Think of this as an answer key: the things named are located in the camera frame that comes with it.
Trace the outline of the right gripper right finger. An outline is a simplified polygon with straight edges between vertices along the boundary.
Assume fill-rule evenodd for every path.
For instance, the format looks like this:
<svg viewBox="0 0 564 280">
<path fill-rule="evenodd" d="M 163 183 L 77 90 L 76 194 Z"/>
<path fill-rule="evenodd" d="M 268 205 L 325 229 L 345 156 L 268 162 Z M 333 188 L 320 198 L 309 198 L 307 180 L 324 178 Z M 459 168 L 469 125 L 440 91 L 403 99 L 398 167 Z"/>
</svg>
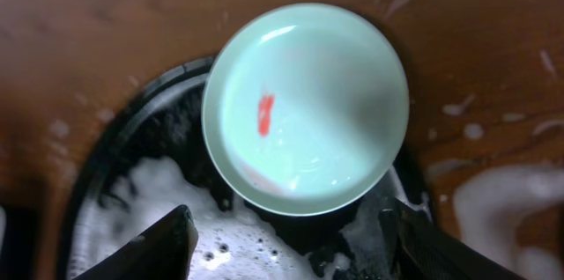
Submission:
<svg viewBox="0 0 564 280">
<path fill-rule="evenodd" d="M 397 279 L 523 280 L 516 273 L 467 247 L 425 215 L 399 200 L 381 210 L 389 273 Z"/>
</svg>

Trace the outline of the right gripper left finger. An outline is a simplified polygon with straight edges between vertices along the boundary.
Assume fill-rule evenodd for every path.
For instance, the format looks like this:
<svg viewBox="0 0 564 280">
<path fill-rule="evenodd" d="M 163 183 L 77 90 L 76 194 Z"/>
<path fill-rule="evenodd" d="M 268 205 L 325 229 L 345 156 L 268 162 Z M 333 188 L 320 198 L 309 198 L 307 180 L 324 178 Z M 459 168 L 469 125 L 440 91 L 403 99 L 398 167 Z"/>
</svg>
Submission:
<svg viewBox="0 0 564 280">
<path fill-rule="evenodd" d="M 179 205 L 77 280 L 186 280 L 198 234 Z"/>
</svg>

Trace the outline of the mint plate small red stain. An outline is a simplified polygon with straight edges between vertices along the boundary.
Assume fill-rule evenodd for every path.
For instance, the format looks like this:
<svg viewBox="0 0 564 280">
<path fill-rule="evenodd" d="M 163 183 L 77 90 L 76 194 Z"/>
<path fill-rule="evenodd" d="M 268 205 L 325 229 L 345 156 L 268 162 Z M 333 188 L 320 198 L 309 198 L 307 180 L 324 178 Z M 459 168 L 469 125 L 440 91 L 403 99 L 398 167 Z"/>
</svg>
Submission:
<svg viewBox="0 0 564 280">
<path fill-rule="evenodd" d="M 392 166 L 409 91 L 396 50 L 358 14 L 290 4 L 221 49 L 203 95 L 204 141 L 239 196 L 286 216 L 340 209 Z"/>
</svg>

